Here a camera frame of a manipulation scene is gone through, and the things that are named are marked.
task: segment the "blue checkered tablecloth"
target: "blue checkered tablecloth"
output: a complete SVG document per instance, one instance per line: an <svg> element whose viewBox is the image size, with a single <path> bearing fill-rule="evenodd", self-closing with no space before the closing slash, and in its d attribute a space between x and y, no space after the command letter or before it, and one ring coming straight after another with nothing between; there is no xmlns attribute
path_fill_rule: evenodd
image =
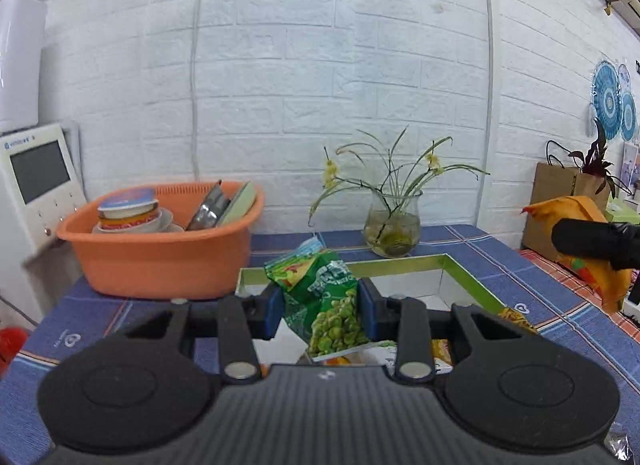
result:
<svg viewBox="0 0 640 465"><path fill-rule="evenodd" d="M253 267L286 253L310 234L259 235L252 239ZM377 258L359 231L322 232L343 260ZM602 311L497 239L471 225L425 226L412 255L448 254L504 304L527 312L543 336L593 359L616 380L621 393L618 421L640 451L640 345ZM36 391L57 363L106 334L141 320L156 301L106 297L81 279L40 324L0 383L0 451L15 465L34 463L50 440L36 408ZM196 363L218 370L215 339L196 341Z"/></svg>

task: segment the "red object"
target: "red object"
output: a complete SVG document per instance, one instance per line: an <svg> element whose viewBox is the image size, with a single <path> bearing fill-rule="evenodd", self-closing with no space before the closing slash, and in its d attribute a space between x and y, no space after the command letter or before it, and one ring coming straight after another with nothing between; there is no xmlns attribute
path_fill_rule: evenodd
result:
<svg viewBox="0 0 640 465"><path fill-rule="evenodd" d="M0 330L0 375L4 374L28 338L29 333L22 328Z"/></svg>

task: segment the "blue gripper pad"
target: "blue gripper pad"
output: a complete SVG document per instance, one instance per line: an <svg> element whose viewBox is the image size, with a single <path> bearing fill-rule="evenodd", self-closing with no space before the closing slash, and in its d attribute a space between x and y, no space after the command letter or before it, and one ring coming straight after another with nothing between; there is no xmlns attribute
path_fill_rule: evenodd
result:
<svg viewBox="0 0 640 465"><path fill-rule="evenodd" d="M356 291L356 309L358 315L360 315L360 323L362 324L364 334L369 340L379 340L378 326L376 324L376 308L366 281L359 279Z"/></svg>
<svg viewBox="0 0 640 465"><path fill-rule="evenodd" d="M284 315L284 295L282 294L282 288L275 283L270 283L267 288L270 286L273 286L275 290L267 303L267 317L264 320L265 339L272 339L275 336L280 320Z"/></svg>

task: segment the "paper fan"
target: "paper fan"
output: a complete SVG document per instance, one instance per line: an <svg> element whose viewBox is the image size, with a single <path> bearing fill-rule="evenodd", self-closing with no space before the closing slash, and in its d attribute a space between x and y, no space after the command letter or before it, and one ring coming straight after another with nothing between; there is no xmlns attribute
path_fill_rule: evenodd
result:
<svg viewBox="0 0 640 465"><path fill-rule="evenodd" d="M618 72L613 64L604 60L596 66L593 75L592 103L607 140L617 135L622 122Z"/></svg>
<svg viewBox="0 0 640 465"><path fill-rule="evenodd" d="M620 66L618 66L618 81L620 82L621 92L631 91L631 75L629 75L626 64L620 64Z"/></svg>
<svg viewBox="0 0 640 465"><path fill-rule="evenodd" d="M631 93L622 93L622 125L620 131L626 141L630 141L636 130L636 103Z"/></svg>

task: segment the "green peas snack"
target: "green peas snack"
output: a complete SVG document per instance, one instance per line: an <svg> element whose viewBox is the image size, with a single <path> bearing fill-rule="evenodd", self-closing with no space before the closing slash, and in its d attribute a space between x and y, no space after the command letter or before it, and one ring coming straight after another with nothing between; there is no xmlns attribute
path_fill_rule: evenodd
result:
<svg viewBox="0 0 640 465"><path fill-rule="evenodd" d="M356 315L357 281L338 254L313 237L295 251L265 265L284 292L284 319L308 343L311 357L367 344Z"/></svg>

